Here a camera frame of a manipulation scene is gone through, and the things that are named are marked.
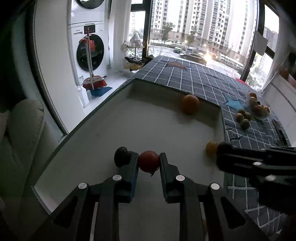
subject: washing machine door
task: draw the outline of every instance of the washing machine door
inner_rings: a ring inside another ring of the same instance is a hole
[[[89,40],[94,41],[95,50],[91,51],[91,63],[93,66],[93,70],[96,70],[103,61],[104,57],[104,43],[103,40],[96,34],[90,34]],[[89,71],[89,66],[87,64],[87,56],[86,56],[86,46],[85,41],[82,41],[77,48],[76,52],[77,62],[84,71]]]
[[[84,8],[94,9],[102,5],[104,0],[76,0],[76,2]]]

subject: blue checkered tablecloth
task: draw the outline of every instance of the blue checkered tablecloth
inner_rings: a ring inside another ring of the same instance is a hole
[[[186,70],[168,67],[166,61],[178,61],[186,66]],[[249,91],[253,91],[249,86],[235,79],[205,66],[166,56],[156,57],[132,78],[179,89],[219,105],[225,120],[227,138],[236,147],[259,150],[277,146],[278,136],[272,124],[272,118],[277,121],[279,119],[272,110],[267,120],[252,119],[248,130],[243,130],[235,121],[236,110],[226,105],[227,97],[239,100],[241,105],[246,107],[246,96]],[[290,145],[282,126],[281,128]],[[257,202],[258,191],[250,185],[248,178],[225,174],[224,183],[227,192],[268,236],[282,228],[285,215],[260,205]]]

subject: gray sofa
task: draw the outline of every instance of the gray sofa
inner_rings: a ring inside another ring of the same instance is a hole
[[[0,211],[19,240],[27,240],[48,216],[32,187],[57,146],[42,103],[16,104],[0,144]]]

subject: white curtain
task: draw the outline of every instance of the white curtain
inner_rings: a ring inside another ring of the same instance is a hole
[[[115,71],[124,68],[126,53],[120,50],[120,46],[128,38],[130,12],[131,0],[112,0],[109,20],[109,47],[111,67]]]

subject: plastic container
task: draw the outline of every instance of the plastic container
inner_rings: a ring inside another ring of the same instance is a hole
[[[78,91],[78,95],[81,100],[82,106],[84,108],[89,103],[89,98],[87,97],[86,89],[83,88],[82,86],[77,86],[77,91]]]
[[[246,97],[248,111],[258,120],[266,120],[270,110],[266,105],[263,105],[263,100],[258,98],[255,92],[249,92]]]

